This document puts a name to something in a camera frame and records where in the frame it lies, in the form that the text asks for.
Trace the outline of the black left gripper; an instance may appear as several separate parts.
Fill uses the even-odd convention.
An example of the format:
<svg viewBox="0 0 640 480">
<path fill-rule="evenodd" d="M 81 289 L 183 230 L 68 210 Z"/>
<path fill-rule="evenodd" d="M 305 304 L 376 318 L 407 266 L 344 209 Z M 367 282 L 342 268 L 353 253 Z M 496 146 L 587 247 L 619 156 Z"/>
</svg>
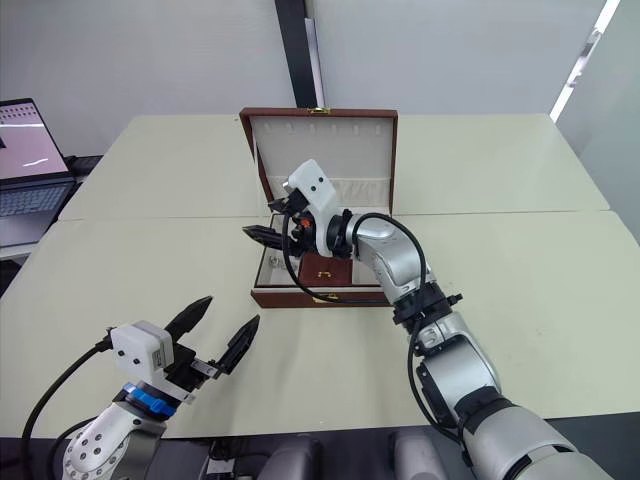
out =
<svg viewBox="0 0 640 480">
<path fill-rule="evenodd" d="M 230 375 L 250 349 L 257 334 L 259 314 L 236 332 L 217 362 L 198 359 L 194 350 L 178 342 L 202 320 L 212 300 L 213 297 L 209 295 L 193 301 L 164 327 L 173 343 L 173 362 L 163 369 L 161 390 L 170 396 L 189 396 L 207 380 L 217 379 L 220 375 Z"/>
</svg>

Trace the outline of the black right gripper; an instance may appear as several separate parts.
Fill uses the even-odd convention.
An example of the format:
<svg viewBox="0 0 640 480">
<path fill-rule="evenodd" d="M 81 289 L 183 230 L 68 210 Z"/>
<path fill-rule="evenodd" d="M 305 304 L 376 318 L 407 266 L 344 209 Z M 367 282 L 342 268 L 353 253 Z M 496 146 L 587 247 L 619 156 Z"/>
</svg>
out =
<svg viewBox="0 0 640 480">
<path fill-rule="evenodd" d="M 308 211 L 309 201 L 300 191 L 293 191 L 286 197 L 272 200 L 268 207 L 274 213 L 282 215 L 283 233 L 262 225 L 250 225 L 242 231 L 252 240 L 266 248 L 287 251 L 294 257 L 307 252 L 316 252 L 316 225 Z"/>
</svg>

